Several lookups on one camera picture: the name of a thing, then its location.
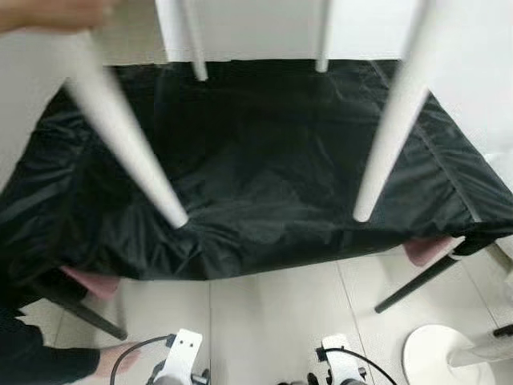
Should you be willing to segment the white plastic table leg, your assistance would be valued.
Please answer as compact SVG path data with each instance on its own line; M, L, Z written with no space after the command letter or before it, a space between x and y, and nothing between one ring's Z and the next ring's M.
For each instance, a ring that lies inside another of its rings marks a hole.
M206 67L205 62L196 0L180 0L180 7L182 7L184 29L186 29L186 36L192 53L193 72L198 81L208 81L208 67Z
M56 38L54 57L55 66L67 75L67 92L125 172L172 228L186 225L186 209L89 33Z
M439 35L446 23L448 2L450 0L422 0L406 56L395 73L371 144L353 210L356 221L368 221L373 216L390 172L424 106L429 93L429 78L440 61Z
M315 58L315 71L326 73L329 70L329 49L331 37L331 14L334 0L322 0L320 10L320 25L317 30L317 55Z

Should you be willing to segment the person bare foot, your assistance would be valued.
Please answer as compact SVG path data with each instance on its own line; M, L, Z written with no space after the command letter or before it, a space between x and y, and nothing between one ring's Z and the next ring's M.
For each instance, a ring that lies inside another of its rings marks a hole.
M91 379L109 379L113 375L127 373L138 362L140 357L139 348L134 343L122 343L114 346L99 348L99 361Z

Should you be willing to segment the white round floor stand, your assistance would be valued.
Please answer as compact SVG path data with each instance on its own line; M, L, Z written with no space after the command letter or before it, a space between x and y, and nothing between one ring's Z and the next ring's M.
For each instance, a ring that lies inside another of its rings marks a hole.
M426 324L410 333L402 353L408 385L497 385L491 364L513 359L513 338L474 343L456 329Z

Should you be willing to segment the person bare hand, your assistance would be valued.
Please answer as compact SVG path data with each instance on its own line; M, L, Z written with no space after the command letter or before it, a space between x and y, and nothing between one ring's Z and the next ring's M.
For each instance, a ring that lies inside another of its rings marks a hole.
M0 0L0 35L36 29L74 34L102 26L119 0Z

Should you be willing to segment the person black trouser leg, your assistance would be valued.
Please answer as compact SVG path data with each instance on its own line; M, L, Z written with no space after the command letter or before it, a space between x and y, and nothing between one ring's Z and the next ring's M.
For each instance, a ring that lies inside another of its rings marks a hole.
M47 346L19 315L0 306L0 385L69 385L98 370L99 349Z

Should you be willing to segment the black metal table leg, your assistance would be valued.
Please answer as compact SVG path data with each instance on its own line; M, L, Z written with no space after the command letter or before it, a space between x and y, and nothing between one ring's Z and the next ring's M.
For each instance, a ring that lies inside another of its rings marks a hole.
M396 290L395 293L390 294L389 297L382 300L381 303L378 303L374 306L375 313L382 313L385 310L392 307L396 303L403 300L407 296L410 296L415 290L420 289L420 287L424 286L427 282L431 282L434 278L436 278L441 273L446 272L449 268L457 264L459 259L452 254L446 254L446 256L440 257L436 263L432 264L424 271L422 271L419 275L415 276L415 278L411 279L410 282L407 282L406 285L401 286L400 289Z
M82 322L91 324L95 329L105 331L106 334L109 334L111 337L117 338L117 340L120 341L125 341L128 337L127 331L110 322L110 320L103 318L102 315L99 315L99 313L96 313L88 306L82 304L82 302L77 300L77 298L72 298L69 294L62 294L55 292L55 290L49 290L47 287L43 286L36 286L35 290L42 298L47 298L47 300L63 308L63 310L72 313L74 316L77 316L77 318L80 318Z

